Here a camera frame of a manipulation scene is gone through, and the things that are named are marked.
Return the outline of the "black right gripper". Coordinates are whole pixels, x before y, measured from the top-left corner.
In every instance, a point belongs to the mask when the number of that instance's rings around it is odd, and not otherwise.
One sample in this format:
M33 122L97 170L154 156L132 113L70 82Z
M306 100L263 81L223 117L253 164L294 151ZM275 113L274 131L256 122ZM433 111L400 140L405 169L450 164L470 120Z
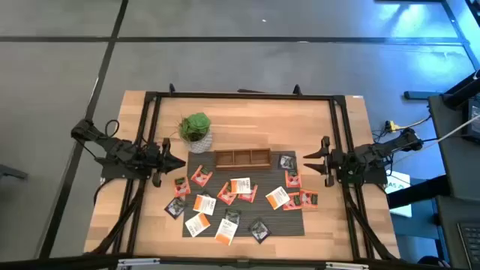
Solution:
M305 163L304 165L321 175L325 176L325 186L332 187L335 184L335 177L332 174L332 154L329 151L330 138L324 136L321 140L321 148L304 156L306 159L317 159L323 157L323 164Z

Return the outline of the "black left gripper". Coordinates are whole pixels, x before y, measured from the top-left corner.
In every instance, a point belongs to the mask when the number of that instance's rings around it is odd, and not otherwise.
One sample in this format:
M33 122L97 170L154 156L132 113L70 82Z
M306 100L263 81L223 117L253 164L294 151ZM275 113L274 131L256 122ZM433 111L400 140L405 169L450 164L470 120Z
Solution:
M154 166L154 173L152 176L152 184L159 188L161 186L161 174L166 172L166 166L168 162L168 155L170 154L170 139L164 138L161 145L157 143L153 143L152 147L156 151L156 158L155 158L155 166ZM170 155L170 159L173 164L170 168L170 172L173 170L181 169L186 165L186 162L181 158L174 156L173 154Z

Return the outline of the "red tea packet green label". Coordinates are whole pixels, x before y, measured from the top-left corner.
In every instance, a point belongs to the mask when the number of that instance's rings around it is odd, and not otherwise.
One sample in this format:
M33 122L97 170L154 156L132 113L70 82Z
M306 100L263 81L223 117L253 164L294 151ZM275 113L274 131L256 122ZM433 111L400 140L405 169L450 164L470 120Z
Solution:
M285 182L288 188L300 188L302 186L301 176L296 169L285 171Z
M175 188L174 197L184 197L191 193L191 188L187 178L175 178L173 184Z
M228 206L233 203L236 198L236 194L232 192L229 182L226 182L220 189L219 193L217 194L217 198L226 203Z
M247 201L249 203L253 203L254 202L254 199L256 197L256 194L257 194L257 189L258 189L258 185L255 184L253 187L252 187L252 190L250 193L242 193L242 194L239 194L238 195L238 198L241 199L241 200L244 200L244 201Z
M200 187L204 187L212 175L213 172L210 169L207 169L203 165L199 165L195 173L190 177L190 180L198 184Z
M318 193L312 190L300 190L301 204L303 208L317 209L318 208Z
M302 199L299 192L288 193L289 201L282 205L284 211L297 210L302 208Z

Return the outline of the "white orange Tazo tea packet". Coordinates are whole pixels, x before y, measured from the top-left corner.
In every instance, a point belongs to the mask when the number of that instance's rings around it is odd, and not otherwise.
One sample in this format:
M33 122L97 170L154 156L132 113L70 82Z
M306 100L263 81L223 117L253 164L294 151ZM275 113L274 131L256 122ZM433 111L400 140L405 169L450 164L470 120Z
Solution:
M232 178L230 180L232 194L250 194L251 179L250 178Z
M222 219L214 239L217 242L230 246L239 225L227 219Z
M290 197L283 187L275 188L272 192L266 194L265 198L274 210L290 201Z
M198 213L192 218L188 219L184 225L191 237L197 237L200 233L211 226L209 219L204 213Z
M210 196L197 195L193 204L193 210L212 216L215 211L216 202L217 200Z

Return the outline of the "succulent in patterned white pot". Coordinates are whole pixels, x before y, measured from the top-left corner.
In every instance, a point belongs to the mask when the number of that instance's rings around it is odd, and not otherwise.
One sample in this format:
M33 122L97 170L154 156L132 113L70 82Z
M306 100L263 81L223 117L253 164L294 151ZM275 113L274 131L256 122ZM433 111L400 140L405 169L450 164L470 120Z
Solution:
M183 117L178 123L177 133L189 152L207 152L213 142L211 120L204 112Z

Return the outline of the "wooden three-compartment tray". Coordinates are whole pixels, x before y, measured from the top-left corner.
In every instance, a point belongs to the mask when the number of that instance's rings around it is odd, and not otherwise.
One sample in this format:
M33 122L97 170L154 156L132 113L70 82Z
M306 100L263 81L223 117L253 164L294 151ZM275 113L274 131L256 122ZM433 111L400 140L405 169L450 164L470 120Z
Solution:
M217 170L265 169L272 165L270 148L249 148L214 151Z

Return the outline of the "grey woven placemat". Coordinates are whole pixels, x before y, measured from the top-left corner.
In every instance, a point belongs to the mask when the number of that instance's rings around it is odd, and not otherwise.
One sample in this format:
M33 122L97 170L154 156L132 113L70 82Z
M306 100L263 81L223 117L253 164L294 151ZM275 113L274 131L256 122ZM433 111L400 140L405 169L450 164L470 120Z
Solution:
M273 236L303 236L305 230L302 211L300 209L284 211L282 208L274 210L266 199L266 195L278 187L283 187L288 193L291 192L286 186L284 171L278 168L278 159L281 155L295 156L296 154L293 151L274 151L271 154L272 165L269 169L216 170L215 154L212 151L202 154L190 153L187 161L187 176L191 177L200 165L212 171L213 174L203 187L189 181L191 194L185 199L187 208L184 210L184 220L187 221L197 214L193 207L198 194L207 193L215 198L230 179L249 178L251 182L258 185L253 202L235 198L231 205L227 205L218 199L214 213L207 217L211 226L199 235L215 236L221 220L225 218L226 210L232 209L241 212L235 233L237 236L249 236L251 234L249 227L257 218L260 218L271 230Z

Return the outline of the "white paper sign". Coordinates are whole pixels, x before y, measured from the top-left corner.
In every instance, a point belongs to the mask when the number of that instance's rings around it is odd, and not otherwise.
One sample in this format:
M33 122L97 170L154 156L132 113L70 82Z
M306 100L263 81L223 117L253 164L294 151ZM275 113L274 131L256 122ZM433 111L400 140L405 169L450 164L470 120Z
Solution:
M385 192L387 194L393 193L395 191L400 191L411 186L410 175L404 174L401 172L391 171L390 169L386 170L387 175L387 185ZM393 215L400 215L405 218L411 218L413 216L412 206L405 205L397 208L391 208L390 213Z

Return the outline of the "black desk beam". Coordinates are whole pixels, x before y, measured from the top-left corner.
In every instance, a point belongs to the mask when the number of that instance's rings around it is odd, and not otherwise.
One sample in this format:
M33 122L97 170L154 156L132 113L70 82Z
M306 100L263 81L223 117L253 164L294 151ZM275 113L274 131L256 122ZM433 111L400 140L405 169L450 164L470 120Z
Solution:
M429 200L436 196L448 196L449 194L448 177L441 175L411 187L389 193L387 195L388 207L396 209L419 201Z

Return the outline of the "teal metal bar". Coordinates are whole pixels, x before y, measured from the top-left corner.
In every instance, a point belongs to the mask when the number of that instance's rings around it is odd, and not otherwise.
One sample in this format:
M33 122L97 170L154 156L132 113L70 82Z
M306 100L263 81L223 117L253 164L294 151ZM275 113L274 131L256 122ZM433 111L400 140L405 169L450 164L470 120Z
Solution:
M441 95L442 92L436 91L405 91L403 97L411 101L427 101L428 98Z

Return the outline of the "dark grey desk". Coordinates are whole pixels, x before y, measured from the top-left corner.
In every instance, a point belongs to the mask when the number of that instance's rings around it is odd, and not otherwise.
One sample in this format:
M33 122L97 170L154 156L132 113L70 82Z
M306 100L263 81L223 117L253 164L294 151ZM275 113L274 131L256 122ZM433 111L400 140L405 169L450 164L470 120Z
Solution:
M451 266L456 269L470 270L458 223L480 222L480 202L450 196L438 196L435 200Z
M449 109L440 96L428 99L438 138L464 123L460 110ZM457 137L457 131L439 142L439 149L450 194L463 200L480 202L480 144Z

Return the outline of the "black crossbar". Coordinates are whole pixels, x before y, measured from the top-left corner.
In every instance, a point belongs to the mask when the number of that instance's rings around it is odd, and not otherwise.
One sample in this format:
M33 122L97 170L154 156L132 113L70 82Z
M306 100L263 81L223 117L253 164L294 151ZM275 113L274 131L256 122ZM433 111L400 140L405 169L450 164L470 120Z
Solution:
M239 269L253 267L302 267L325 269L326 262L322 260L290 260L290 259L218 259L218 258L193 258L193 257L147 257L130 256L126 253L117 254L84 254L81 256L68 256L43 259L29 259L20 261L0 262L0 270L98 270L117 266L118 260L129 258L159 258L160 264L156 265L201 265L201 266L231 266ZM357 259L351 262L369 265L370 270L466 270L462 268L444 268L433 265L411 264L396 260Z

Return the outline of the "grey chair leg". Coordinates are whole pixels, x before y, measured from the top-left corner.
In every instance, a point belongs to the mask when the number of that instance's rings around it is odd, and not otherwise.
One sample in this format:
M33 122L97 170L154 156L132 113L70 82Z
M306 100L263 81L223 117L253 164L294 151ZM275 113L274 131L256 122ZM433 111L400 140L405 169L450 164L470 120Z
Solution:
M0 179L2 179L4 176L11 176L17 179L25 180L27 179L28 174L21 170L0 164Z

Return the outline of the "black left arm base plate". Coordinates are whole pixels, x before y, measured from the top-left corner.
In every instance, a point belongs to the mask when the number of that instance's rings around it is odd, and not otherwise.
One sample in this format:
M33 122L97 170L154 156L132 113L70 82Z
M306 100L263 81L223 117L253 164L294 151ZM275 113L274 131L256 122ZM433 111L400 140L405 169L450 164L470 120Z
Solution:
M147 179L152 170L135 160L121 161L106 157L95 159L102 167L101 177L105 179Z

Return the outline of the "silver frame bracket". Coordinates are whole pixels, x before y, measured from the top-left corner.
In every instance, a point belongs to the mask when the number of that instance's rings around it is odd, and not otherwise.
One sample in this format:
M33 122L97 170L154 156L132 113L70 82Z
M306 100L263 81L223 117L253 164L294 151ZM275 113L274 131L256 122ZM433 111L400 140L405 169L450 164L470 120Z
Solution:
M370 270L369 265L350 262L326 262L325 270Z
M132 266L150 266L160 263L161 260L159 258L129 258L119 259L117 266L120 268L129 268Z

